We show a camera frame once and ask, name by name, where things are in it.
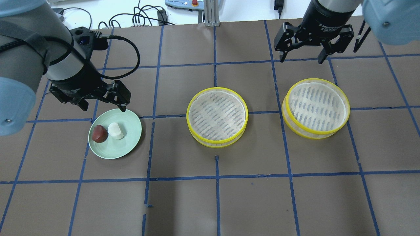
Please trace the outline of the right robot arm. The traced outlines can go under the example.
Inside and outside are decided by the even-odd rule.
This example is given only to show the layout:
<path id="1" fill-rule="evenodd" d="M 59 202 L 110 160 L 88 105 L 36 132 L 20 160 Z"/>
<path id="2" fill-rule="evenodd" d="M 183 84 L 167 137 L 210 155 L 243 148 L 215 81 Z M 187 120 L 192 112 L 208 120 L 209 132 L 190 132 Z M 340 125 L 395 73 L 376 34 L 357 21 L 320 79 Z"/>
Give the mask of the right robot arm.
<path id="1" fill-rule="evenodd" d="M 321 64 L 334 53 L 343 53 L 355 39 L 357 52 L 369 33 L 387 45 L 419 40 L 418 0 L 311 0 L 299 26 L 282 23 L 274 49 L 284 62 L 302 46 L 322 46 Z"/>

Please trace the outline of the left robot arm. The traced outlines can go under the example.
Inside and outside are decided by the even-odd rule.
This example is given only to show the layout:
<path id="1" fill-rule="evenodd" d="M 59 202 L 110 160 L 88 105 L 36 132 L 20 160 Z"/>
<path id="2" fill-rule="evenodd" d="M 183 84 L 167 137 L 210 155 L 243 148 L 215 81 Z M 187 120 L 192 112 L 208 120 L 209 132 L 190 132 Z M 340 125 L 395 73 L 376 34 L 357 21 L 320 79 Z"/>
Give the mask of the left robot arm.
<path id="1" fill-rule="evenodd" d="M 42 76 L 61 103 L 86 111 L 88 99 L 115 104 L 122 112 L 131 93 L 120 81 L 132 74 L 105 76 L 90 61 L 108 40 L 130 40 L 80 27 L 69 30 L 45 0 L 1 1 L 1 130 L 13 135 L 25 126 Z"/>

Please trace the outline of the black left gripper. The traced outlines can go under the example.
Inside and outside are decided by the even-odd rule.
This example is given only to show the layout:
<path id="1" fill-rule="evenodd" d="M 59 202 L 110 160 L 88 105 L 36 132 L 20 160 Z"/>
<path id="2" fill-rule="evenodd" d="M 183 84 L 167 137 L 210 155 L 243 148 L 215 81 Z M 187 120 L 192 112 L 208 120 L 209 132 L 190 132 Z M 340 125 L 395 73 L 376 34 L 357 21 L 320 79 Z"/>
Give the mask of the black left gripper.
<path id="1" fill-rule="evenodd" d="M 92 66 L 83 68 L 74 76 L 64 80 L 51 80 L 49 92 L 61 103 L 72 103 L 83 111 L 88 111 L 89 103 L 84 98 L 105 96 L 105 103 L 117 106 L 121 112 L 126 112 L 132 93 L 121 80 L 115 80 L 107 85 L 101 79 L 100 73 Z"/>

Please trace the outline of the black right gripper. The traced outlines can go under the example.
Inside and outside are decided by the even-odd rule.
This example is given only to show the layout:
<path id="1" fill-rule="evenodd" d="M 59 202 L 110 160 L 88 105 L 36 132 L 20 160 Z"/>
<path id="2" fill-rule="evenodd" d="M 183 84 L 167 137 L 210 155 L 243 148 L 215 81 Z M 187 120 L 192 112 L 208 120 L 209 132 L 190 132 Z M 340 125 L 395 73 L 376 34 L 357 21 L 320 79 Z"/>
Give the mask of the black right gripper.
<path id="1" fill-rule="evenodd" d="M 288 52 L 298 49 L 300 42 L 323 46 L 317 57 L 319 64 L 329 55 L 344 52 L 354 37 L 352 25 L 346 24 L 353 12 L 352 0 L 311 0 L 300 25 L 283 22 L 275 36 L 274 49 L 279 52 L 280 62 Z"/>

